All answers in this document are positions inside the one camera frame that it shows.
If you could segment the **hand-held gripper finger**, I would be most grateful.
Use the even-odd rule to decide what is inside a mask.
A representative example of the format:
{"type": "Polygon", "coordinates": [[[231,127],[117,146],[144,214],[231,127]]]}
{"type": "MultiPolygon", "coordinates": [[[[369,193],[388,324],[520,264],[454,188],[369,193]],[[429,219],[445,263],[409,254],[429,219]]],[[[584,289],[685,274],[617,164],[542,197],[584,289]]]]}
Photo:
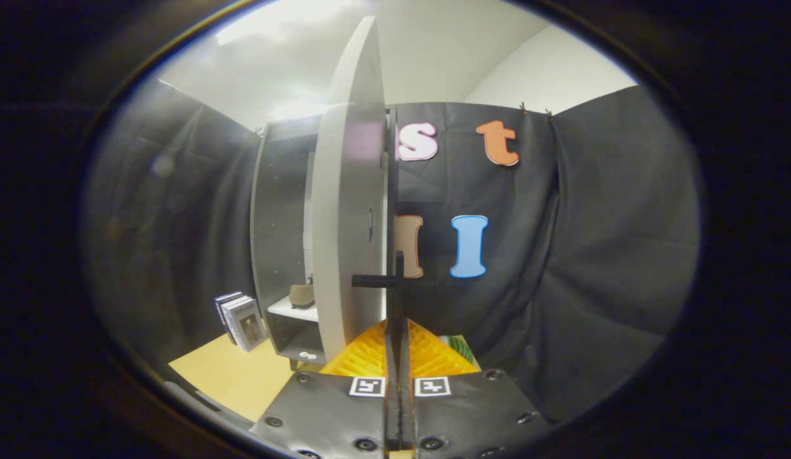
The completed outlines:
{"type": "Polygon", "coordinates": [[[521,458],[552,423],[499,368],[399,320],[399,433],[414,458],[521,458]]]}
{"type": "Polygon", "coordinates": [[[370,326],[320,371],[297,371],[253,425],[290,458],[387,458],[397,431],[387,320],[370,326]]]}

